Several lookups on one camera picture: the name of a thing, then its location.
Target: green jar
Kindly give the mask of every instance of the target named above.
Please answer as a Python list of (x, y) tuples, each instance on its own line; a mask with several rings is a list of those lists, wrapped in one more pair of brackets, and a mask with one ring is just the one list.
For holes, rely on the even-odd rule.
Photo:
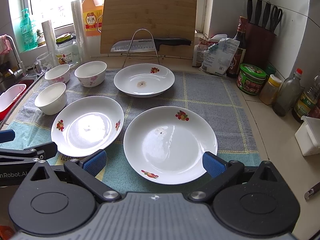
[(266, 73), (251, 64), (241, 64), (240, 72), (237, 78), (237, 86), (244, 93), (257, 95), (266, 79)]

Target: glass mug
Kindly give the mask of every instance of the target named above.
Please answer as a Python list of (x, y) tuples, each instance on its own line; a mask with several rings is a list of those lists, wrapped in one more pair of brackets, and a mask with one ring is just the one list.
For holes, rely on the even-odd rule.
[(55, 67), (51, 52), (41, 54), (36, 58), (36, 60), (37, 61), (33, 65), (33, 71), (38, 76), (45, 74), (47, 71)]

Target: plastic wrap roll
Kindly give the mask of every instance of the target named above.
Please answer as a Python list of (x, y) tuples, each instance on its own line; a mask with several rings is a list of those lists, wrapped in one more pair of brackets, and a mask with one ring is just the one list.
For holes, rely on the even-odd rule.
[(59, 65), (58, 59), (56, 57), (56, 36), (54, 34), (54, 29), (52, 28), (51, 20), (45, 21), (42, 24), (43, 34), (45, 43), (47, 44), (48, 52), (52, 54), (52, 60), (54, 62), (54, 67)]
[(71, 10), (72, 10), (73, 25), (75, 27), (80, 59), (81, 59), (81, 63), (84, 64), (90, 61), (90, 56), (89, 56), (89, 50), (88, 50), (87, 36), (84, 30), (81, 0), (72, 1)]

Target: yellow lid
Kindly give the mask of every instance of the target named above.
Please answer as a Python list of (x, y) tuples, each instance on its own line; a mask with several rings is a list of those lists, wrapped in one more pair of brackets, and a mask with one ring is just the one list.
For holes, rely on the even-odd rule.
[(275, 87), (280, 87), (281, 80), (278, 79), (275, 75), (271, 74), (268, 81), (273, 84)]
[(65, 33), (65, 34), (59, 36), (58, 38), (56, 38), (56, 42), (59, 43), (62, 41), (69, 40), (70, 38), (72, 38), (72, 35), (70, 33)]

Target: yellow bottle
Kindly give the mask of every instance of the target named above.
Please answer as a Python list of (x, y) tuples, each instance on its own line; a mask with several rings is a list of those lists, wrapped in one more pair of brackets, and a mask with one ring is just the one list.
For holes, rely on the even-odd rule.
[[(97, 20), (103, 13), (104, 0), (83, 0), (82, 11), (84, 19), (84, 28), (87, 37), (100, 36), (100, 32), (97, 31)], [(102, 17), (99, 19), (99, 30), (102, 26)]]

